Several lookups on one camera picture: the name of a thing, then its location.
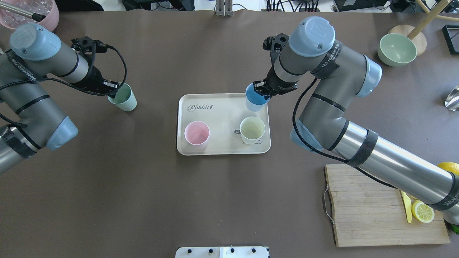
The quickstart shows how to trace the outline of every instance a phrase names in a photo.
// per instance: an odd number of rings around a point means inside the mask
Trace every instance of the brown table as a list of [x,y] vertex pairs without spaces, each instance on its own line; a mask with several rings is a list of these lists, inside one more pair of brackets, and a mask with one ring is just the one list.
[[[456,257],[451,244],[338,248],[321,195],[323,167],[334,163],[290,141],[301,90],[269,103],[271,149],[258,155],[186,157],[176,150],[179,98],[243,92],[270,67],[263,40],[289,34],[309,13],[212,11],[63,13],[64,42],[85,35],[117,47],[128,64],[138,106],[122,112],[105,97],[47,82],[45,89],[79,128],[61,149],[41,150],[0,175],[0,256],[174,257],[178,247],[269,246],[271,257]],[[317,13],[336,38],[381,63],[379,39],[425,14]],[[372,94],[346,117],[436,164],[459,162],[459,116],[443,102],[459,83],[435,20],[427,50],[411,64],[388,67]],[[0,28],[0,45],[9,31]],[[99,55],[105,78],[121,80],[114,52]]]

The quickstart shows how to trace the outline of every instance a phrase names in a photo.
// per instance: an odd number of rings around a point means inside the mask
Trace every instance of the black velcro strap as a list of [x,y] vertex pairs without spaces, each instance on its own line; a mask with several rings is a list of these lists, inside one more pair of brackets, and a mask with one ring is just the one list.
[[13,131],[11,131],[11,129],[7,126],[5,127],[5,130],[1,132],[0,137],[6,143],[6,145],[8,145],[23,158],[29,158],[36,153],[25,143],[21,142],[13,133]]
[[336,69],[338,69],[340,66],[337,63],[335,63],[335,61],[341,52],[341,46],[342,43],[338,40],[335,40],[333,47],[330,48],[330,50],[327,52],[320,65],[317,66],[311,72],[311,74],[317,77],[318,79],[324,79],[328,77],[330,74],[332,74]]
[[10,50],[6,52],[6,56],[8,57],[8,60],[10,60],[11,64],[13,64],[17,70],[22,72],[28,80],[32,81],[33,83],[45,81],[45,78],[37,74],[34,70],[30,69],[24,60],[14,51]]
[[444,211],[451,208],[459,202],[459,177],[451,172],[449,173],[453,177],[453,185],[451,186],[451,190],[443,200],[434,204],[428,204],[434,210]]
[[378,134],[370,129],[367,129],[367,137],[358,149],[357,153],[346,164],[353,168],[363,164],[375,149],[377,141]]

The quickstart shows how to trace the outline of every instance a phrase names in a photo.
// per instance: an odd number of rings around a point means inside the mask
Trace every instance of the white tray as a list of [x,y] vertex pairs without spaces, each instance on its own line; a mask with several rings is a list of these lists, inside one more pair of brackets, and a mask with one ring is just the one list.
[[[239,125],[246,117],[258,117],[266,127],[263,137],[253,145],[245,144],[238,134]],[[203,121],[209,126],[209,143],[204,149],[196,149],[185,140],[185,127],[193,121]],[[177,150],[181,154],[259,154],[267,152],[270,147],[268,105],[252,112],[246,107],[244,93],[188,94],[180,98]]]

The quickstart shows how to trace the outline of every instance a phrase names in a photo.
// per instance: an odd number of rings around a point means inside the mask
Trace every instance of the wooden stick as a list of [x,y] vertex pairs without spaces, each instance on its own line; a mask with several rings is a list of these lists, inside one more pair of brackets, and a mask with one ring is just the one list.
[[[421,0],[416,0],[416,3],[418,3],[419,6],[421,6],[421,8],[424,10],[425,13],[429,13],[430,12],[430,10],[426,7],[426,5],[423,2],[421,2]],[[454,17],[438,15],[436,18],[443,19],[443,20],[448,20],[448,21],[459,22],[459,18],[454,18]]]
[[408,34],[408,38],[413,40],[419,32],[421,32],[433,19],[435,19],[438,14],[445,9],[452,0],[441,0],[433,9],[427,14],[427,17],[421,21],[421,23],[416,26],[410,34]]

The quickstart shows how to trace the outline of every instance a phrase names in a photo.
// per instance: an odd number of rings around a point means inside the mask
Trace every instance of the white label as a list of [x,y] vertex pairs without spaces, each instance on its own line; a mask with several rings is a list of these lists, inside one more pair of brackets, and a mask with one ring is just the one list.
[[355,4],[355,1],[356,0],[346,0],[346,2],[344,2],[343,6],[351,6],[351,5]]

